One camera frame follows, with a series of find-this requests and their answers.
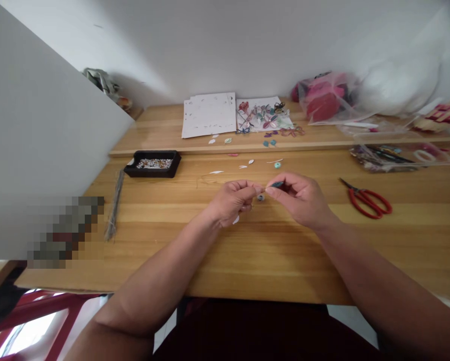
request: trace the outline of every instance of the white paper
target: white paper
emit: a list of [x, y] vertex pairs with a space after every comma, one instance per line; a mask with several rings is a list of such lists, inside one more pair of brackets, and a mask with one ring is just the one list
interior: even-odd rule
[[[245, 113], [243, 110], [239, 110], [240, 104], [243, 102], [248, 102], [248, 110]], [[271, 109], [275, 108], [275, 104], [280, 103], [278, 97], [271, 98], [257, 98], [257, 99], [236, 99], [236, 122], [237, 128], [243, 130], [244, 128], [250, 128], [251, 132], [272, 132], [274, 130], [280, 130], [281, 128], [293, 129], [293, 122], [290, 117], [285, 114], [277, 114], [277, 119], [273, 122], [269, 122], [275, 114], [266, 114], [265, 120], [260, 121], [256, 116], [249, 117], [250, 113], [257, 107], [260, 111], [262, 106], [269, 105]]]
[[236, 131], [235, 93], [196, 95], [184, 105], [182, 138]]

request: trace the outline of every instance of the bead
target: bead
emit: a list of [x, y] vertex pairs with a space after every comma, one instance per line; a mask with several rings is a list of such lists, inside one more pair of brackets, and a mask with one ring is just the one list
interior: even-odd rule
[[171, 166], [171, 159], [141, 159], [137, 164], [137, 169], [168, 169]]

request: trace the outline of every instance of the red scissors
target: red scissors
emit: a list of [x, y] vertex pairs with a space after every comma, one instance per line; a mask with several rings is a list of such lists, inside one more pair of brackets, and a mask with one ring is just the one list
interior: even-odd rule
[[[372, 219], [381, 219], [384, 214], [391, 214], [392, 213], [392, 206], [390, 203], [383, 198], [381, 195], [369, 191], [369, 190], [360, 190], [358, 188], [355, 188], [348, 184], [346, 181], [344, 181], [342, 178], [339, 178], [343, 184], [345, 184], [349, 188], [349, 197], [350, 201], [354, 205], [354, 207], [363, 215], [372, 218]], [[380, 208], [372, 199], [370, 199], [370, 196], [380, 200], [384, 205], [386, 209]], [[363, 210], [358, 202], [357, 199], [360, 199], [363, 203], [368, 205], [371, 209], [375, 211], [376, 214], [371, 214]]]

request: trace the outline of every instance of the scissors handle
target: scissors handle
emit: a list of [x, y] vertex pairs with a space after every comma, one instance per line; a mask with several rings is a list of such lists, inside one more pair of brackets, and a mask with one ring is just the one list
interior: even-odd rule
[[[385, 210], [380, 208], [372, 199], [370, 199], [369, 196], [375, 197], [378, 200], [380, 200], [385, 205]], [[392, 206], [390, 203], [383, 198], [381, 195], [369, 191], [369, 190], [358, 190], [357, 192], [353, 189], [349, 189], [349, 197], [350, 201], [354, 205], [354, 207], [363, 215], [372, 218], [372, 219], [381, 219], [383, 214], [390, 214], [392, 213]], [[364, 210], [359, 203], [357, 202], [357, 199], [361, 200], [365, 205], [370, 207], [375, 214], [369, 213], [366, 210]]]
[[[373, 205], [375, 205], [378, 209], [380, 209], [380, 211], [383, 214], [391, 214], [392, 213], [392, 206], [389, 203], [388, 200], [386, 200], [385, 198], [383, 198], [380, 194], [377, 194], [373, 191], [370, 190], [360, 190], [359, 192], [361, 192], [361, 194], [369, 201], [369, 203], [372, 203]], [[385, 209], [383, 209], [382, 207], [380, 207], [377, 202], [374, 202], [372, 199], [370, 199], [369, 196], [374, 197], [375, 199], [379, 200], [380, 202], [383, 203], [383, 205], [385, 206]]]

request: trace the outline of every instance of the bead tray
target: bead tray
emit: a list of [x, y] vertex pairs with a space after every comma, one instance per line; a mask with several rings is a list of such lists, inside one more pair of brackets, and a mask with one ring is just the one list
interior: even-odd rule
[[[171, 159], [171, 165], [166, 169], [136, 168], [141, 159]], [[134, 153], [132, 161], [124, 167], [124, 172], [130, 177], [147, 178], [174, 178], [181, 156], [176, 150], [138, 150]]]

